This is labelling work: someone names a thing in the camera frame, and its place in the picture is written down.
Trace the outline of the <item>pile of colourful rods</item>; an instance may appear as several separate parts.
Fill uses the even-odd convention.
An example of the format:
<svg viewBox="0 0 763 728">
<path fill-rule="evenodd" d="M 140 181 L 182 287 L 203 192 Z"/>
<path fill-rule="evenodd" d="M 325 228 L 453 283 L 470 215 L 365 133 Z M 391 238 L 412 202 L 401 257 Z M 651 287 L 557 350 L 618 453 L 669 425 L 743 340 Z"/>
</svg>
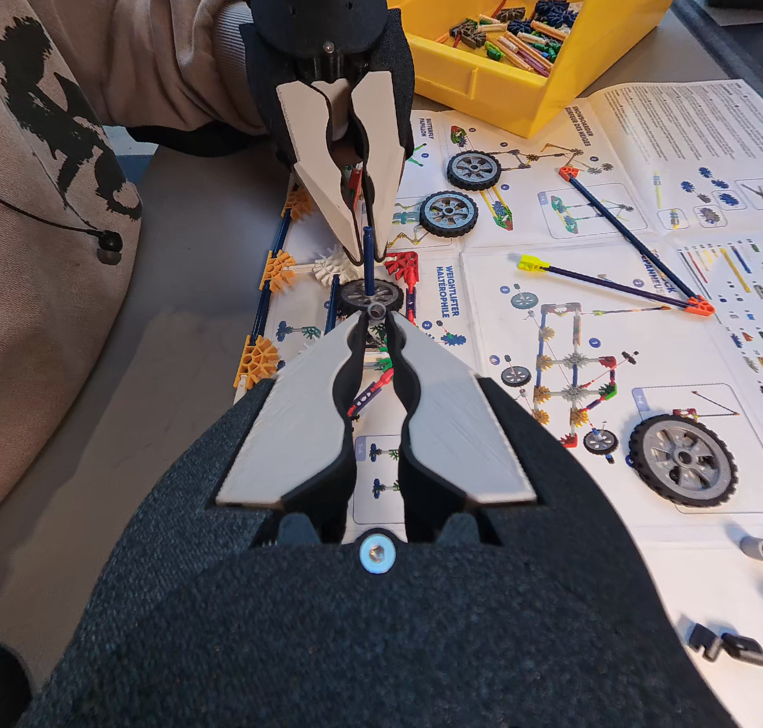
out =
<svg viewBox="0 0 763 728">
<path fill-rule="evenodd" d="M 436 41 L 547 79 L 583 2 L 524 1 L 510 6 L 502 0 L 491 13 L 465 17 Z"/>
</svg>

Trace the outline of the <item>grey desk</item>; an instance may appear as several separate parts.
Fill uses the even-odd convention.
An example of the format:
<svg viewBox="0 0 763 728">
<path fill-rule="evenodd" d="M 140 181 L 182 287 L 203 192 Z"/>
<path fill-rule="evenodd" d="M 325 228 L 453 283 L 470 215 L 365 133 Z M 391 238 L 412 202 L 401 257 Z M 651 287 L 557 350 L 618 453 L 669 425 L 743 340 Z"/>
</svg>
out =
<svg viewBox="0 0 763 728">
<path fill-rule="evenodd" d="M 124 299 L 46 442 L 59 463 L 96 441 L 72 528 L 126 518 L 138 464 L 153 485 L 114 544 L 62 659 L 22 726 L 761 726 L 761 670 L 684 642 L 604 490 L 509 394 L 499 418 L 537 495 L 394 539 L 381 574 L 304 513 L 216 503 L 269 388 L 230 404 L 226 365 L 187 354 L 191 325 L 226 336 L 209 295 L 264 250 L 226 230 L 182 269 L 187 221 L 139 234 Z"/>
</svg>

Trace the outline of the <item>yellow plastic bin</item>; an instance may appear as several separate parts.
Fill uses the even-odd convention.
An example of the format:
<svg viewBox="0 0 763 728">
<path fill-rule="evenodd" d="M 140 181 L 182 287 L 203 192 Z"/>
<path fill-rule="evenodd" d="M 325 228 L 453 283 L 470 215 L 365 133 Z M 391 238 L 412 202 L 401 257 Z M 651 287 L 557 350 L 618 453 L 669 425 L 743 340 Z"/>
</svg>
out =
<svg viewBox="0 0 763 728">
<path fill-rule="evenodd" d="M 453 39 L 439 43 L 465 18 L 533 0 L 387 0 L 401 9 L 414 57 L 416 93 L 529 138 L 553 120 L 588 85 L 632 49 L 662 20 L 673 0 L 569 0 L 581 2 L 571 37 L 550 76 L 518 69 L 486 57 Z"/>
</svg>

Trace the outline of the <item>printed instruction sheet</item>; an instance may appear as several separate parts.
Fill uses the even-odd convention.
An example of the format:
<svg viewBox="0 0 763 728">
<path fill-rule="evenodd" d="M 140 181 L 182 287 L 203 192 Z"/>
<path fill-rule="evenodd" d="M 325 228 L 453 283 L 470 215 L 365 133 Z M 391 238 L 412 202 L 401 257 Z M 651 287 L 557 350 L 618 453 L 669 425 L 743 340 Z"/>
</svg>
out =
<svg viewBox="0 0 763 728">
<path fill-rule="evenodd" d="M 618 509 L 679 632 L 694 623 L 761 643 L 761 98 L 743 82 L 616 85 L 575 100 L 529 140 L 457 112 L 414 111 L 414 152 L 388 254 L 415 252 L 416 325 L 491 377 L 586 467 Z M 470 192 L 446 179 L 462 151 L 498 159 Z M 694 293 L 711 317 L 550 273 L 684 299 L 558 173 L 577 178 Z M 436 237 L 421 202 L 469 196 L 474 229 Z M 691 418 L 738 468 L 730 500 L 663 499 L 636 474 L 629 438 L 658 415 Z"/>
</svg>

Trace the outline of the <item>small black toy wheel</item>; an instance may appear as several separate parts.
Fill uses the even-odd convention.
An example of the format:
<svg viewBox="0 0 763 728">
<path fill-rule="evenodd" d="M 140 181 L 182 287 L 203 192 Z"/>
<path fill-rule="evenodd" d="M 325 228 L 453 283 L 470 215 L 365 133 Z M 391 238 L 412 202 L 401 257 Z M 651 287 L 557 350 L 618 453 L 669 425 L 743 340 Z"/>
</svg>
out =
<svg viewBox="0 0 763 728">
<path fill-rule="evenodd" d="M 501 179 L 497 158 L 482 151 L 462 151 L 450 158 L 445 176 L 449 183 L 470 192 L 487 191 Z"/>
<path fill-rule="evenodd" d="M 365 312 L 372 302 L 380 302 L 387 312 L 398 312 L 405 302 L 402 289 L 391 281 L 375 279 L 376 294 L 371 298 L 364 295 L 364 281 L 361 279 L 341 285 L 339 290 L 338 312 L 349 316 L 356 312 Z"/>
<path fill-rule="evenodd" d="M 436 237 L 462 237 L 474 229 L 477 221 L 477 205 L 461 192 L 435 192 L 420 204 L 419 224 Z"/>
<path fill-rule="evenodd" d="M 629 457 L 642 482 L 677 505 L 724 504 L 739 483 L 725 443 L 691 418 L 663 414 L 642 421 L 629 438 Z"/>
</svg>

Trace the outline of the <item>colourful construction toy model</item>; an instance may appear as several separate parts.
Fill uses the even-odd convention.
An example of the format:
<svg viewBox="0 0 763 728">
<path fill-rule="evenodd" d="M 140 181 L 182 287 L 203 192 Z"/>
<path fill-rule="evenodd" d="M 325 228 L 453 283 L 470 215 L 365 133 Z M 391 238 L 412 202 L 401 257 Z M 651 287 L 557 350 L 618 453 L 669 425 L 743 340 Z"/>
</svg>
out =
<svg viewBox="0 0 763 728">
<path fill-rule="evenodd" d="M 362 263 L 355 265 L 345 253 L 344 248 L 336 246 L 317 261 L 299 264 L 285 249 L 285 241 L 294 221 L 301 220 L 317 211 L 317 206 L 308 190 L 293 173 L 289 181 L 289 191 L 281 211 L 281 223 L 275 243 L 269 250 L 259 285 L 260 297 L 255 321 L 250 335 L 247 336 L 234 381 L 234 402 L 238 402 L 253 387 L 265 379 L 273 379 L 277 370 L 284 366 L 278 352 L 276 341 L 282 341 L 288 333 L 301 332 L 309 341 L 320 339 L 326 332 L 332 331 L 342 314 L 338 312 L 339 290 L 341 285 L 354 280 L 364 280 Z M 418 256 L 415 252 L 393 252 L 384 260 L 384 267 L 391 281 L 396 283 L 405 294 L 405 317 L 416 324 L 416 285 L 419 282 Z M 327 322 L 324 326 L 288 327 L 279 325 L 273 338 L 265 337 L 265 325 L 268 320 L 271 299 L 274 294 L 281 294 L 296 283 L 299 274 L 312 275 L 329 292 L 327 304 Z M 353 401 L 348 416 L 356 420 L 371 399 L 376 397 L 383 387 L 393 378 L 391 358 L 388 356 L 386 336 L 380 322 L 369 322 L 366 348 L 376 352 L 373 362 L 366 369 L 381 372 L 359 399 Z"/>
</svg>

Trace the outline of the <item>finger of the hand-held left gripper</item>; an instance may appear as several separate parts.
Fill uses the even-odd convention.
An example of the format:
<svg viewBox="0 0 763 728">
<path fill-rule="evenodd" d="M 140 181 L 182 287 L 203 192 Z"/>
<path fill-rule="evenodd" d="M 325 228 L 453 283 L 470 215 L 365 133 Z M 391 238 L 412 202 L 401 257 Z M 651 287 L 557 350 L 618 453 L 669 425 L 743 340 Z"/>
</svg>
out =
<svg viewBox="0 0 763 728">
<path fill-rule="evenodd" d="M 387 240 L 406 161 L 400 142 L 392 76 L 367 73 L 351 94 L 352 116 L 363 143 L 362 191 L 376 240 Z"/>
<path fill-rule="evenodd" d="M 362 263 L 361 242 L 352 210 L 342 193 L 342 173 L 330 152 L 331 104 L 322 89 L 301 81 L 277 88 L 281 112 L 294 151 L 294 170 L 354 264 Z"/>
</svg>

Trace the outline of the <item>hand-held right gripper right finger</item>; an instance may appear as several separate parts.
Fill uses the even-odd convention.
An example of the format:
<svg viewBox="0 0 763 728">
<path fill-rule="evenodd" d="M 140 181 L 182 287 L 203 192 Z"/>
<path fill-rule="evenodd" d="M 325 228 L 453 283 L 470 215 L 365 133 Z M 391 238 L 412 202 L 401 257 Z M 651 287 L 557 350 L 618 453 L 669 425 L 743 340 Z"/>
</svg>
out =
<svg viewBox="0 0 763 728">
<path fill-rule="evenodd" d="M 400 314 L 385 328 L 406 412 L 397 464 L 406 537 L 436 538 L 456 513 L 535 503 L 501 426 L 506 394 Z"/>
</svg>

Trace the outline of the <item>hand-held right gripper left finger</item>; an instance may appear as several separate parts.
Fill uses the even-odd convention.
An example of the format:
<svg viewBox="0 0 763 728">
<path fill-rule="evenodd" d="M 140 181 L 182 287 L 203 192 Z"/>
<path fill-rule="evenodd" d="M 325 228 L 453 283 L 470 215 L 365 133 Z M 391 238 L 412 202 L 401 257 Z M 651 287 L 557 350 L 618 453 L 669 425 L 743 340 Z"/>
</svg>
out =
<svg viewBox="0 0 763 728">
<path fill-rule="evenodd" d="M 304 513 L 343 536 L 357 465 L 348 412 L 359 391 L 368 315 L 352 314 L 268 382 L 217 504 Z"/>
</svg>

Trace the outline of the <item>blue rod V-shaped assembly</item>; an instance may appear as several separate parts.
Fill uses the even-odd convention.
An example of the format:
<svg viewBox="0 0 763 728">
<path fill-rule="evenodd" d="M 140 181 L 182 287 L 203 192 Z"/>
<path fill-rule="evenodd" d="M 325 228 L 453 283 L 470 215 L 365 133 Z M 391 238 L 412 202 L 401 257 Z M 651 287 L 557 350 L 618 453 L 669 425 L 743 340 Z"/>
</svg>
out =
<svg viewBox="0 0 763 728">
<path fill-rule="evenodd" d="M 589 204 L 597 209 L 601 215 L 633 246 L 641 256 L 643 256 L 653 267 L 659 271 L 677 290 L 684 296 L 684 299 L 671 298 L 662 294 L 647 292 L 641 288 L 634 288 L 623 284 L 614 283 L 610 280 L 599 279 L 590 275 L 576 273 L 558 266 L 542 262 L 536 256 L 523 255 L 517 263 L 520 271 L 527 273 L 550 273 L 562 276 L 582 283 L 593 284 L 602 288 L 607 288 L 623 294 L 632 294 L 652 302 L 658 302 L 673 308 L 679 308 L 688 314 L 694 314 L 701 317 L 711 317 L 715 315 L 716 309 L 703 296 L 694 293 L 685 285 L 670 268 L 668 268 L 653 252 L 649 250 L 644 243 L 639 240 L 634 233 L 616 218 L 614 213 L 604 203 L 596 198 L 593 193 L 586 188 L 577 178 L 579 170 L 574 167 L 562 167 L 558 170 L 559 175 L 566 180 L 577 192 L 579 192 Z"/>
</svg>

